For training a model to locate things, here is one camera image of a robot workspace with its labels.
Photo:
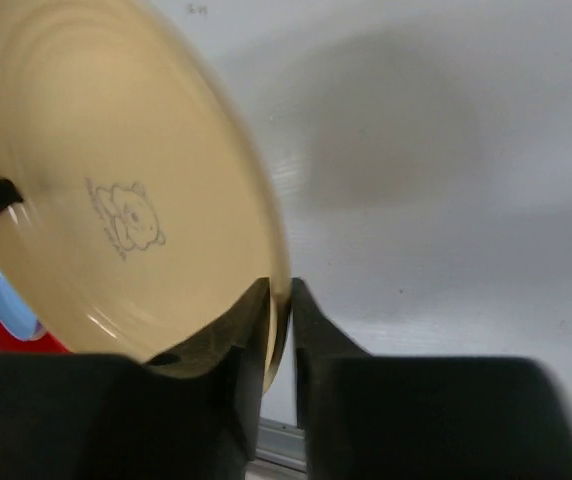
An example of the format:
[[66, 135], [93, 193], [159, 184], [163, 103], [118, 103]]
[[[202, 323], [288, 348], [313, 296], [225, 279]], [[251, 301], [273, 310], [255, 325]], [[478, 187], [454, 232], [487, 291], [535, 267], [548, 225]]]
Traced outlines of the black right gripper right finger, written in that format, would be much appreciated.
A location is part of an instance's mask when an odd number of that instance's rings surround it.
[[312, 479], [572, 479], [572, 422], [537, 361], [367, 352], [292, 282]]

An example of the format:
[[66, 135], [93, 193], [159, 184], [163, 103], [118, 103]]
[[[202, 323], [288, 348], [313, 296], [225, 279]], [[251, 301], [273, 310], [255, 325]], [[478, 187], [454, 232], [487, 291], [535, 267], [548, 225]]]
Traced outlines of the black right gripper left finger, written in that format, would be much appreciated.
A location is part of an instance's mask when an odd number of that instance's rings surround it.
[[241, 479], [254, 459], [269, 283], [145, 363], [0, 353], [0, 479]]

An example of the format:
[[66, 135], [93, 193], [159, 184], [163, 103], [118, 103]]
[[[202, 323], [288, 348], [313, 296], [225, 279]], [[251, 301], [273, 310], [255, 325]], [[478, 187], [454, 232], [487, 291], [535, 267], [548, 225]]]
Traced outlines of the blue plate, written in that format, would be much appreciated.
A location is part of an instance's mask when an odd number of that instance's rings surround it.
[[0, 323], [21, 341], [37, 340], [46, 331], [0, 269]]

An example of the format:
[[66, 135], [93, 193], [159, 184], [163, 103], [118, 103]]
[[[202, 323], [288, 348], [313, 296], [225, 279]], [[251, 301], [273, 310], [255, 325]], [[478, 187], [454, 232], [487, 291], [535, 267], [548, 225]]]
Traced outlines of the orange plate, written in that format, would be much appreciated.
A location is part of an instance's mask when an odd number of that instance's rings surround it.
[[0, 1], [0, 269], [75, 353], [138, 361], [270, 281], [266, 383], [289, 261], [253, 142], [144, 1]]

